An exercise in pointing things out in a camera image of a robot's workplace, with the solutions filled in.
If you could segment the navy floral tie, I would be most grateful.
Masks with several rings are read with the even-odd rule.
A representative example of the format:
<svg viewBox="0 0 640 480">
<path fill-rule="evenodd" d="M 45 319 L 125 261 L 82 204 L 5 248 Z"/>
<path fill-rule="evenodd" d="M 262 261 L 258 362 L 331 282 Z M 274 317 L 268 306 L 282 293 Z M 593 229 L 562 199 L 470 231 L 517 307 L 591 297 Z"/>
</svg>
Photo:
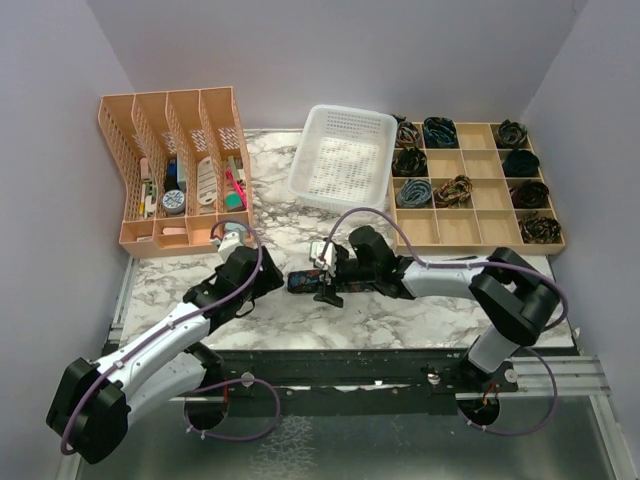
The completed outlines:
<svg viewBox="0 0 640 480">
<path fill-rule="evenodd" d="M 324 274 L 319 270 L 293 271 L 287 275 L 286 290 L 291 294 L 319 293 L 324 283 Z M 337 293 L 374 292 L 373 282 L 361 274 L 337 274 L 332 280 Z"/>
</svg>

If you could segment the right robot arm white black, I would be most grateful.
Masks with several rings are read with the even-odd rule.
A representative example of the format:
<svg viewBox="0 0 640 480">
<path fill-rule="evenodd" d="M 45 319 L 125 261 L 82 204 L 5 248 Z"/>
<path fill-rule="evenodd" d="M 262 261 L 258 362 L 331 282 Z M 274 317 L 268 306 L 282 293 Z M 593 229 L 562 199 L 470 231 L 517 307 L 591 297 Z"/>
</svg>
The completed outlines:
<svg viewBox="0 0 640 480">
<path fill-rule="evenodd" d="M 487 257 L 433 263 L 395 254 L 370 226 L 352 231 L 349 242 L 354 257 L 328 239 L 311 244 L 309 257 L 321 281 L 314 299 L 341 307 L 337 289 L 364 283 L 394 299 L 476 301 L 491 326 L 474 341 L 459 367 L 461 383 L 472 391 L 491 384 L 501 364 L 519 348 L 534 345 L 565 300 L 555 282 L 506 247 Z"/>
</svg>

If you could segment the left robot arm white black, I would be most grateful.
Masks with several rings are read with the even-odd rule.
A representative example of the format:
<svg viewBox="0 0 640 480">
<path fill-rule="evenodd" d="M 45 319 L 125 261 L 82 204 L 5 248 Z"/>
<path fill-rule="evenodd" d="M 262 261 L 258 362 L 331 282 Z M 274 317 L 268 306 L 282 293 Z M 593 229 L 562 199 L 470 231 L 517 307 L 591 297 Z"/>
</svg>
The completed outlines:
<svg viewBox="0 0 640 480">
<path fill-rule="evenodd" d="M 46 416 L 61 438 L 62 454 L 98 463 L 118 447 L 135 421 L 173 397 L 256 384 L 250 373 L 226 379 L 222 358 L 203 341 L 238 317 L 246 303 L 283 284 L 266 247 L 239 246 L 136 340 L 97 360 L 70 363 Z"/>
</svg>

